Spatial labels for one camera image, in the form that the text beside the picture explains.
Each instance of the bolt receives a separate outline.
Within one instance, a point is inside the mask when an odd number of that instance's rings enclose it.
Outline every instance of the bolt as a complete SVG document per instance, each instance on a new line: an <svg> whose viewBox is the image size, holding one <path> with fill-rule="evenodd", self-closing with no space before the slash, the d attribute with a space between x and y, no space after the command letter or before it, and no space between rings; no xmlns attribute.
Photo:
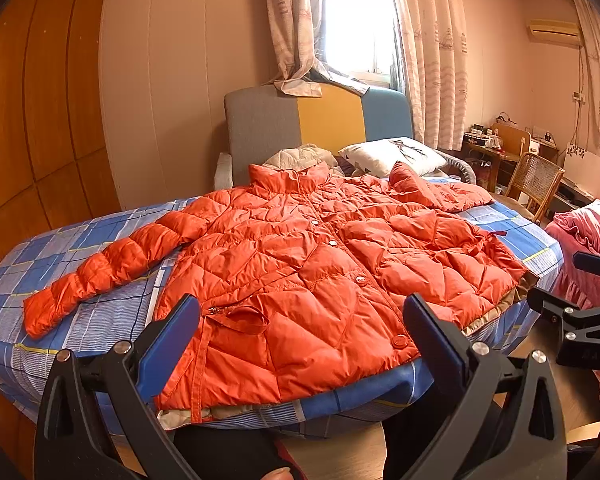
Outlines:
<svg viewBox="0 0 600 480"><path fill-rule="evenodd" d="M56 354L56 360L60 361L61 363L68 361L69 357L71 357L71 351L67 350L66 348L62 349Z"/></svg>
<svg viewBox="0 0 600 480"><path fill-rule="evenodd" d="M531 357L534 359L534 361L537 361L539 363L546 362L546 355L544 354L544 352L542 350L534 350L531 353Z"/></svg>
<svg viewBox="0 0 600 480"><path fill-rule="evenodd" d="M131 350L131 343L126 340L118 341L115 345L113 345L113 351L116 354L124 355Z"/></svg>
<svg viewBox="0 0 600 480"><path fill-rule="evenodd" d="M478 355L487 355L489 353L489 346L483 343L482 341L478 341L471 346L472 350Z"/></svg>

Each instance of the patterned curtain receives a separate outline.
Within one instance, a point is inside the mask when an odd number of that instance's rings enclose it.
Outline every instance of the patterned curtain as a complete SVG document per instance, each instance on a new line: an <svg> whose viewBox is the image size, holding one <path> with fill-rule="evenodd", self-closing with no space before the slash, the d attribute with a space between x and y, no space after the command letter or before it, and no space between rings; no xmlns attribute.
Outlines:
<svg viewBox="0 0 600 480"><path fill-rule="evenodd" d="M459 150L466 119L467 46L462 0L395 0L402 70L416 139Z"/></svg>
<svg viewBox="0 0 600 480"><path fill-rule="evenodd" d="M587 150L600 156L600 14L589 0L573 0L584 37L591 88L590 110L596 128L587 139Z"/></svg>
<svg viewBox="0 0 600 480"><path fill-rule="evenodd" d="M280 76L274 85L288 95L322 97L318 82L359 95L369 86L330 69L324 58L324 0L267 0L269 27Z"/></svg>

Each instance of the bed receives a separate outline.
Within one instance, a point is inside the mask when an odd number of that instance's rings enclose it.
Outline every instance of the bed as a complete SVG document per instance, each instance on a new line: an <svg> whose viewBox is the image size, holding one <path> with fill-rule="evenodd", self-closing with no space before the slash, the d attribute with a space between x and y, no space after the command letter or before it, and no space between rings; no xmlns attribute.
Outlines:
<svg viewBox="0 0 600 480"><path fill-rule="evenodd" d="M560 244L564 255L564 265L552 292L580 308L600 306L600 277L573 265L573 255L578 251L600 255L600 200L555 215L546 231Z"/></svg>
<svg viewBox="0 0 600 480"><path fill-rule="evenodd" d="M112 241L168 211L183 209L192 200L176 200L51 231L21 243L0 263L0 391L29 418L36 420L45 379L60 349L71 348L78 356L87 356L107 351L119 339L134 340L139 335L152 318L178 252L134 282L82 302L39 340L30 338L22 327L24 299L75 270L85 258ZM542 229L499 203L472 208L461 216L486 230L507 232L502 240L540 277L539 285L553 285L563 258L558 243ZM537 315L522 301L474 333L472 339L508 353L536 319ZM280 428L285 433L327 438L384 420L415 402L431 383L426 366L416 360L332 392L263 406L211 425ZM111 433L121 434L106 396L100 397L100 405Z"/></svg>

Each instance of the black pants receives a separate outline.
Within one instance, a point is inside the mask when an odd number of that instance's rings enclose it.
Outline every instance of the black pants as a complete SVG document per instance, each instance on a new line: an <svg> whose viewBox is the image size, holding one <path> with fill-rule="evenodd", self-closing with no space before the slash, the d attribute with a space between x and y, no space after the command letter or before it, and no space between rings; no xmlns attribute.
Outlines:
<svg viewBox="0 0 600 480"><path fill-rule="evenodd" d="M448 415L446 402L432 386L417 402L382 423L387 458L384 480L400 480L422 454ZM268 431L213 430L187 426L174 443L202 480L260 480L266 473L291 467L281 459Z"/></svg>

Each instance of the electrical wire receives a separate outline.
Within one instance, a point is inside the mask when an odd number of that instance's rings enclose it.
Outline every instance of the electrical wire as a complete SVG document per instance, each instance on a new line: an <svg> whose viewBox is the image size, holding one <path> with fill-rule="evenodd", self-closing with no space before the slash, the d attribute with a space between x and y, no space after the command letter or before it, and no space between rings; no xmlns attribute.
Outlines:
<svg viewBox="0 0 600 480"><path fill-rule="evenodd" d="M582 62L582 47L578 49L578 91L582 94L584 90L584 63ZM571 140L567 144L576 144L579 146L578 141L580 140L580 115L582 111L582 101L578 101L576 104L576 125L573 129L573 135L571 136ZM587 148L589 147L589 134L587 133ZM567 148L564 148L558 156L556 160L560 158L560 156L567 151Z"/></svg>

